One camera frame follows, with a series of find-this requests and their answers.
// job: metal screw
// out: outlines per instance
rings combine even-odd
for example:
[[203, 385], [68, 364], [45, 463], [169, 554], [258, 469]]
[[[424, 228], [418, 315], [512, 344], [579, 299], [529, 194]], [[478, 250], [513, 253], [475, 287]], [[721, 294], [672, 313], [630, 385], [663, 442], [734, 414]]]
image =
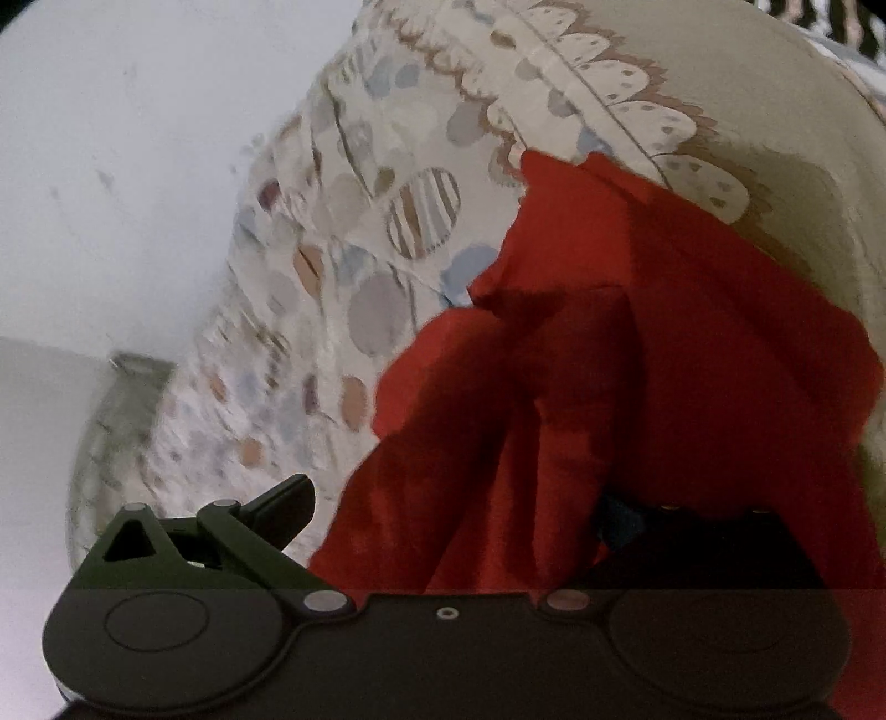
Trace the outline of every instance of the metal screw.
[[442, 607], [437, 611], [438, 620], [457, 620], [459, 616], [458, 610], [454, 607]]
[[580, 613], [591, 604], [591, 599], [581, 590], [555, 590], [545, 602], [558, 613]]
[[313, 613], [337, 613], [347, 607], [348, 598], [337, 590], [317, 590], [306, 595], [303, 602]]

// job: screw head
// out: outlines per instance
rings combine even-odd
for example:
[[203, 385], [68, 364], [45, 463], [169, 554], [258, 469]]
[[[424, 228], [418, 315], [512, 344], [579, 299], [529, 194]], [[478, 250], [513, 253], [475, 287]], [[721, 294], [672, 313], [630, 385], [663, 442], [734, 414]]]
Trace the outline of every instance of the screw head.
[[316, 590], [302, 601], [312, 613], [337, 613], [347, 607], [348, 598], [337, 590]]
[[551, 610], [558, 613], [580, 613], [587, 610], [591, 599], [581, 590], [555, 590], [545, 599]]

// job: white wall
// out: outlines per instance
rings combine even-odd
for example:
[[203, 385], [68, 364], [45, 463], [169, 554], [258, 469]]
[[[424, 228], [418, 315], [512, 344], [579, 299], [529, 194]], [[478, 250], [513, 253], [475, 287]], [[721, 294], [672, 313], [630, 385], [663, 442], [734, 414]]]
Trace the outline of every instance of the white wall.
[[15, 20], [0, 35], [0, 336], [180, 358], [257, 136], [359, 6], [38, 0]]
[[112, 381], [108, 363], [0, 339], [0, 720], [49, 720], [64, 704], [43, 624], [71, 576], [74, 454]]

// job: patterned fabric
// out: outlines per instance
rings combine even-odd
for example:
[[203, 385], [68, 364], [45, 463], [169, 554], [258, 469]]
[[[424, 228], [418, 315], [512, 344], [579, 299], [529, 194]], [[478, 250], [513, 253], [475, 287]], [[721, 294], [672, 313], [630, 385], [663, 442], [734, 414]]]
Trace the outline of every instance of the patterned fabric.
[[[874, 107], [839, 59], [747, 4], [367, 4], [256, 162], [227, 296], [124, 484], [176, 515], [307, 473], [317, 513], [289, 549], [306, 560], [376, 444], [379, 374], [469, 304], [497, 256], [526, 147], [606, 153], [671, 188], [854, 313], [886, 356]], [[862, 465], [886, 520], [883, 407]]]

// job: red fabric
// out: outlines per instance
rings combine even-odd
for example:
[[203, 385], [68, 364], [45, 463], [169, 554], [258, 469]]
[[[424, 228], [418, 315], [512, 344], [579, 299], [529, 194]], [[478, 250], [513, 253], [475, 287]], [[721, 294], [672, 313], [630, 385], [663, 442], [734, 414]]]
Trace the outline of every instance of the red fabric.
[[600, 155], [526, 153], [475, 308], [381, 379], [381, 443], [312, 569], [366, 591], [539, 591], [594, 562], [607, 482], [708, 518], [777, 512], [853, 630], [835, 705], [886, 716], [886, 573], [852, 470], [882, 367], [854, 317]]

